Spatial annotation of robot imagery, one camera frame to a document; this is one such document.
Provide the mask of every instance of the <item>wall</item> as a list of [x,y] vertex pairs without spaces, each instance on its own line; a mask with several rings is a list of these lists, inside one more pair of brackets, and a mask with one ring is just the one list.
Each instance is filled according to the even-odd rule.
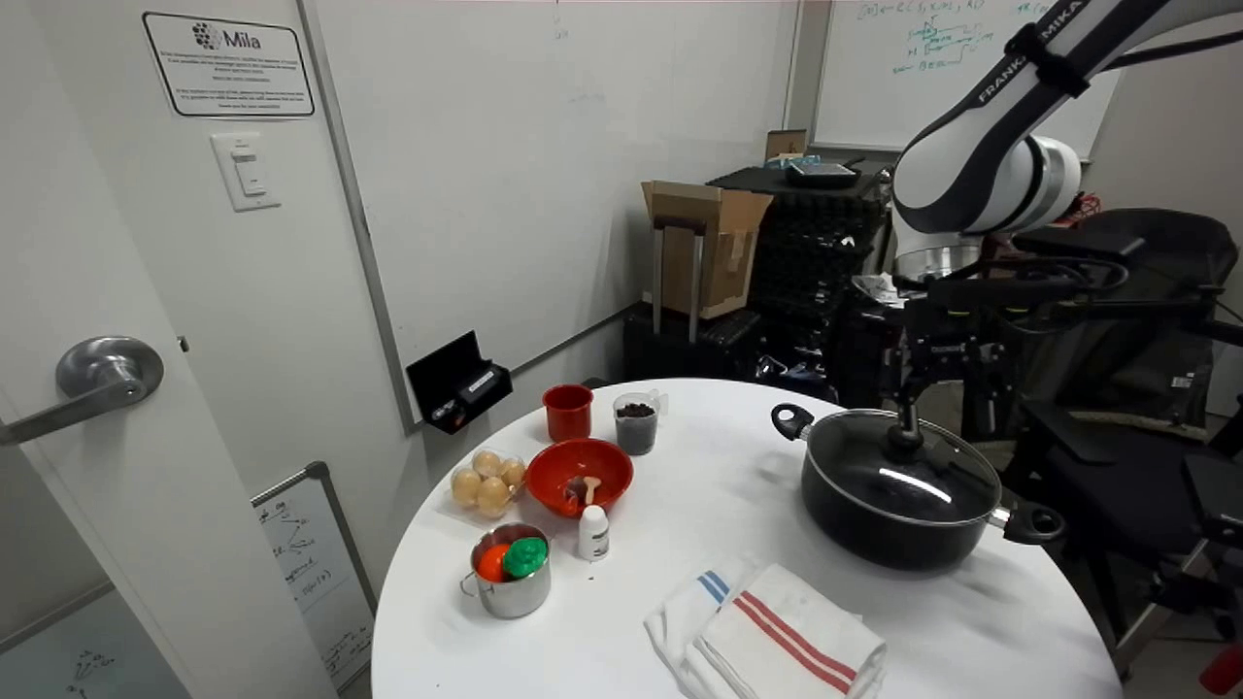
[[[532,408],[552,381],[614,373],[618,330],[602,330],[524,373],[517,396],[466,435],[404,435],[322,113],[175,117],[140,23],[140,12],[186,12],[299,27],[295,0],[47,0],[35,12],[241,482],[260,493],[307,462],[330,462],[373,586],[427,485],[470,443]],[[210,151],[210,132],[229,128],[264,136],[280,210],[229,210]],[[4,575],[4,637],[101,571],[39,482],[0,485],[0,513],[16,520],[0,536],[4,567],[43,551],[23,559],[23,575]]]
[[[1200,23],[1169,39],[1220,31],[1239,31],[1239,19]],[[1095,144],[1088,190],[1103,194],[1107,206],[1165,206],[1220,217],[1243,245],[1239,74],[1239,43],[1126,70]],[[1227,280],[1224,303],[1243,311],[1239,268]],[[1231,416],[1239,392],[1243,353],[1220,350],[1212,412]]]

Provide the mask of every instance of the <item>small bowl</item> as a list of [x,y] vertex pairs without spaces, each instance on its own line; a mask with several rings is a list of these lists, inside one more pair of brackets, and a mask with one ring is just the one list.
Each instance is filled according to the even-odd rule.
[[590,505],[610,509],[633,478],[625,450],[602,439],[552,443],[528,462],[524,489],[555,516],[583,516],[583,478],[598,478]]

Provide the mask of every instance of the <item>dish towel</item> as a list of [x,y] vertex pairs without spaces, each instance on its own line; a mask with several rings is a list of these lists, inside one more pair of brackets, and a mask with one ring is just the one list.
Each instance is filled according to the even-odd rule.
[[730,559],[699,571],[684,583],[649,621],[649,641],[668,664],[684,695],[695,699],[730,699],[734,687],[695,652],[703,625],[730,606],[742,590],[742,579],[754,571],[754,559]]
[[886,641],[785,567],[761,567],[695,652],[746,699],[878,695]]

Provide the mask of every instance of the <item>whiteboard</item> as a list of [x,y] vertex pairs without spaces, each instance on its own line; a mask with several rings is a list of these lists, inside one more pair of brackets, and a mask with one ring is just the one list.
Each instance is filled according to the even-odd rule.
[[637,303],[645,179],[761,163],[796,0],[315,0],[404,365]]
[[[835,0],[827,19],[816,144],[901,151],[1006,54],[1053,0]],[[1057,109],[1037,132],[1092,159],[1119,78]]]
[[326,672],[346,687],[369,664],[373,590],[342,528],[326,466],[315,462],[268,489],[256,513]]
[[105,586],[0,649],[0,695],[183,699],[186,687],[171,676],[124,598]]

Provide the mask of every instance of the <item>door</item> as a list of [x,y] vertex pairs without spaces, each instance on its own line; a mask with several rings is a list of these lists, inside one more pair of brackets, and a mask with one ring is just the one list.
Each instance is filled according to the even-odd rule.
[[163,384],[0,466],[43,478],[190,695],[334,695],[43,47],[0,4],[0,423],[62,404],[54,361],[93,334],[148,342]]

